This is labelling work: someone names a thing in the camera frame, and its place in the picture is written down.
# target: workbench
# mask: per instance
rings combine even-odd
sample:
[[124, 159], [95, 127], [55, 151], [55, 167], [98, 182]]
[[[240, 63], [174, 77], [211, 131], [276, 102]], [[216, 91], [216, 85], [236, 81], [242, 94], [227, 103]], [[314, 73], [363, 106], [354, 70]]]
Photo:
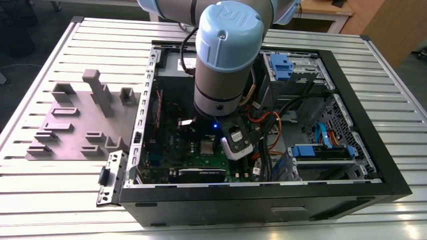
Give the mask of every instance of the workbench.
[[427, 114], [377, 47], [355, 35], [271, 30], [264, 46], [332, 51], [413, 195], [338, 219], [143, 228], [122, 207], [96, 208], [104, 161], [28, 161], [56, 83], [88, 91], [99, 69], [110, 91], [142, 91], [152, 40], [182, 41], [176, 23], [75, 17], [0, 135], [0, 236], [70, 239], [426, 239]]
[[[52, 3], [54, 9], [56, 11], [60, 11], [62, 9], [60, 2], [140, 7], [136, 0], [56, 0], [56, 1], [46, 0], [46, 1], [50, 1]], [[294, 18], [331, 21], [332, 23], [327, 32], [330, 34], [339, 34], [346, 25], [348, 18], [355, 14], [355, 12], [347, 3], [343, 5], [342, 8], [332, 6], [331, 3], [332, 3], [331, 0], [303, 0], [300, 3], [300, 8], [294, 14]], [[159, 22], [160, 19], [162, 18], [156, 14], [150, 13], [150, 20], [152, 22]]]

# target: metal chassis frame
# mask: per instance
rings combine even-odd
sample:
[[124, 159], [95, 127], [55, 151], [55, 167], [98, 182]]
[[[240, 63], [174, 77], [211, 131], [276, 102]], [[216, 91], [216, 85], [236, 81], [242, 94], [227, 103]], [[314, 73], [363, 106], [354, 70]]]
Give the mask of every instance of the metal chassis frame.
[[[174, 45], [176, 42], [155, 42], [154, 45]], [[358, 96], [352, 90], [350, 82], [338, 64], [332, 52], [326, 50], [287, 49], [278, 47], [263, 47], [262, 50], [288, 50], [319, 54], [324, 62], [326, 70], [336, 86], [335, 93], [340, 95], [343, 104], [348, 110], [354, 121], [354, 128], [358, 130], [365, 146], [377, 164], [383, 183], [375, 184], [311, 184], [311, 185], [263, 185], [259, 187], [155, 187], [132, 188], [131, 182], [126, 182], [119, 203], [134, 215], [142, 215], [136, 211], [138, 205], [156, 205], [159, 202], [182, 201], [210, 201], [222, 202], [228, 200], [255, 200], [255, 199], [287, 199], [287, 198], [319, 198], [319, 197], [355, 197], [357, 199], [369, 196], [367, 203], [336, 214], [332, 218], [340, 218], [357, 210], [378, 202], [391, 202], [407, 195], [411, 189], [406, 183], [394, 159], [389, 153], [386, 145], [375, 130], [367, 112], [362, 106]], [[154, 66], [148, 64], [147, 71], [152, 71]], [[136, 165], [127, 166], [127, 176], [134, 174]]]

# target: power supply cable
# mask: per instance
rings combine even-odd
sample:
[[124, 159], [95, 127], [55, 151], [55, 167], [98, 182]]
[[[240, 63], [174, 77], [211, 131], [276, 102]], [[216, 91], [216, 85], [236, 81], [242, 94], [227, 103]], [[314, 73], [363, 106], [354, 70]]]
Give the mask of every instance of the power supply cable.
[[187, 35], [184, 41], [182, 41], [180, 49], [179, 49], [182, 69], [184, 70], [184, 72], [186, 72], [188, 75], [192, 75], [192, 76], [195, 75], [195, 71], [194, 71], [194, 69], [188, 69], [188, 68], [187, 68], [186, 62], [184, 62], [184, 46], [186, 46], [190, 38], [195, 35], [195, 33], [196, 33], [198, 30], [199, 30], [199, 28], [195, 27], [194, 30], [191, 31], [191, 33]]
[[256, 89], [256, 76], [255, 76], [255, 70], [254, 67], [251, 68], [251, 76], [252, 76], [252, 86], [248, 90], [247, 96], [244, 98], [244, 100], [240, 102], [239, 106], [243, 107], [244, 105], [247, 105], [248, 101], [252, 98], [252, 95], [255, 93], [255, 89]]

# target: motherboard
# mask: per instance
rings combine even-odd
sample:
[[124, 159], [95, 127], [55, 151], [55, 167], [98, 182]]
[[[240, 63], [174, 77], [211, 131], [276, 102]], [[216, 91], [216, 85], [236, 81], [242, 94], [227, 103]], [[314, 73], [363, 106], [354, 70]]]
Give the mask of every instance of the motherboard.
[[143, 184], [251, 182], [254, 162], [248, 157], [227, 158], [219, 141], [219, 125], [208, 122], [203, 125], [204, 131], [198, 131], [203, 134], [192, 134], [194, 127], [183, 126], [190, 120], [179, 118], [183, 114], [178, 103], [156, 101], [158, 105], [159, 102], [162, 115], [159, 122], [154, 117], [155, 126], [146, 138], [144, 159], [139, 164]]

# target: black cable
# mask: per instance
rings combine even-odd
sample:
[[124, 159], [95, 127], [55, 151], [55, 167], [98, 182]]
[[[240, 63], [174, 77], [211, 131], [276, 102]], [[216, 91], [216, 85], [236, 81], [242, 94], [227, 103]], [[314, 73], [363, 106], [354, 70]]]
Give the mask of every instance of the black cable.
[[180, 30], [183, 30], [183, 32], [190, 34], [190, 31], [188, 31], [187, 27], [184, 26], [184, 23], [179, 22], [178, 26], [179, 26]]
[[184, 70], [184, 72], [186, 72], [188, 75], [192, 75], [192, 76], [195, 75], [194, 71], [190, 71], [190, 69], [187, 69], [187, 67], [186, 67], [186, 62], [184, 62], [184, 46], [186, 46], [186, 43], [188, 42], [188, 39], [192, 37], [192, 35], [196, 33], [198, 30], [199, 30], [199, 28], [195, 27], [194, 30], [191, 31], [191, 33], [187, 35], [184, 41], [182, 41], [180, 49], [179, 49], [182, 69]]
[[[312, 94], [307, 94], [307, 95], [303, 95], [303, 96], [299, 96], [296, 98], [294, 98], [279, 110], [278, 114], [279, 114], [279, 117], [282, 117], [288, 111], [290, 109], [292, 108], [292, 106], [306, 100], [306, 99], [310, 99], [310, 98], [327, 98], [331, 96], [331, 93], [312, 93]], [[270, 119], [270, 122], [267, 124], [267, 129], [263, 133], [263, 136], [264, 138], [267, 137], [268, 135], [268, 132], [270, 130], [274, 128], [274, 125], [275, 125], [275, 120], [276, 120], [276, 116], [274, 116], [271, 119]]]
[[[270, 112], [274, 116], [274, 119], [276, 119], [276, 115], [274, 114], [275, 106], [274, 106], [274, 88], [272, 83], [270, 79], [266, 79], [268, 81], [268, 95], [270, 95]], [[274, 163], [272, 158], [270, 156], [270, 150], [267, 146], [268, 136], [264, 136], [264, 138], [259, 141], [259, 156], [266, 164], [266, 181], [270, 182], [272, 180], [272, 169], [274, 169]]]
[[302, 4], [299, 4], [299, 16], [298, 16], [298, 18], [303, 18], [303, 5]]

